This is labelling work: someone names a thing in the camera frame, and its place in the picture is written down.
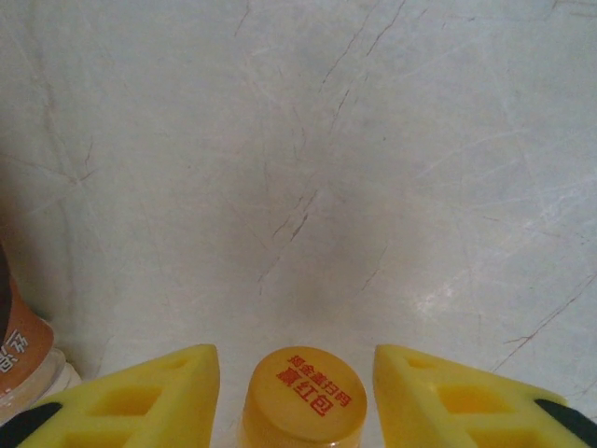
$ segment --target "yellow bottle cap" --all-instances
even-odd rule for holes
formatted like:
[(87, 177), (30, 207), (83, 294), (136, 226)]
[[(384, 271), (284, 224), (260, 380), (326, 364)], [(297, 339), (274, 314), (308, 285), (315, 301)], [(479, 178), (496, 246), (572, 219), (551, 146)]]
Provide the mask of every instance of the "yellow bottle cap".
[(341, 359), (288, 347), (256, 367), (239, 428), (242, 448), (356, 448), (367, 395)]

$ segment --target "plastic bottle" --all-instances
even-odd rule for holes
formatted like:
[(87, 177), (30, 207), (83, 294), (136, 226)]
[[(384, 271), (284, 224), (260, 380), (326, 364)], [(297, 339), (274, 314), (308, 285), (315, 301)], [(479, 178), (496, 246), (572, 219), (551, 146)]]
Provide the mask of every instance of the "plastic bottle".
[(24, 303), (0, 246), (0, 426), (46, 395), (80, 383), (54, 332)]
[(288, 347), (256, 367), (239, 424), (239, 448), (358, 448), (367, 395), (341, 359)]

